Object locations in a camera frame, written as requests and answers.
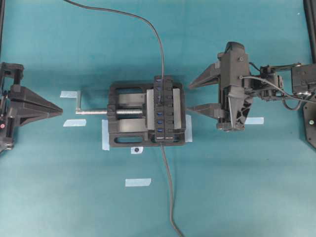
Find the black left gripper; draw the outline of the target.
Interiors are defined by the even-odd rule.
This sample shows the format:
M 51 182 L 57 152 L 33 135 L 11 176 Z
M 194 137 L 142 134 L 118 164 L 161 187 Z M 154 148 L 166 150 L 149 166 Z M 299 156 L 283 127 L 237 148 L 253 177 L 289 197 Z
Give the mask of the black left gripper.
M 34 93 L 30 89 L 20 86 L 23 78 L 24 66 L 21 64 L 0 64 L 0 153 L 13 148 L 13 132 L 15 127 L 28 123 L 62 115 L 62 109 Z M 12 78 L 10 89 L 4 88 L 5 78 Z M 32 110 L 18 110 L 16 115 L 9 116 L 10 99 L 21 103 L 24 108 Z

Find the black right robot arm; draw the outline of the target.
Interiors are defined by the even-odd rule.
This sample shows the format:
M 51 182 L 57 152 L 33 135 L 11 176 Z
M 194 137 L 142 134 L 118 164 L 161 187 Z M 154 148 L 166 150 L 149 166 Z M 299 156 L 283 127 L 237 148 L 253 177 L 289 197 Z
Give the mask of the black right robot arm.
M 230 41 L 225 51 L 218 53 L 217 62 L 210 64 L 189 88 L 218 84 L 218 102 L 188 107 L 187 109 L 217 120 L 217 128 L 224 131 L 241 131 L 245 128 L 253 98 L 265 101 L 288 99 L 298 101 L 294 111 L 304 102 L 314 101 L 311 96 L 316 91 L 315 64 L 300 63 L 282 66 L 262 66 L 258 75 L 252 75 L 245 47 Z

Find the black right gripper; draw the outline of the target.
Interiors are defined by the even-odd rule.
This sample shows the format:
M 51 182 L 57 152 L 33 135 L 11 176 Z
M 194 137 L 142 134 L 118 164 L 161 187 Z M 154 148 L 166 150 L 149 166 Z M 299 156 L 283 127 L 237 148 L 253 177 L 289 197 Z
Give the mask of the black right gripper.
M 219 103 L 187 107 L 188 111 L 218 119 L 217 128 L 224 131 L 244 130 L 253 99 L 246 93 L 251 89 L 249 61 L 246 63 L 223 63 L 224 52 L 218 54 L 219 62 L 209 65 L 189 89 L 219 83 Z

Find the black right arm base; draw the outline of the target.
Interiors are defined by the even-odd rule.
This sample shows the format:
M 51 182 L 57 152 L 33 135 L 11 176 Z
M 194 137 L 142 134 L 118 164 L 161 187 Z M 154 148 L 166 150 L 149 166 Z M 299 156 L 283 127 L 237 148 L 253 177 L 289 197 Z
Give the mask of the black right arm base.
M 299 117 L 299 138 L 309 147 L 316 150 L 316 104 L 302 103 Z

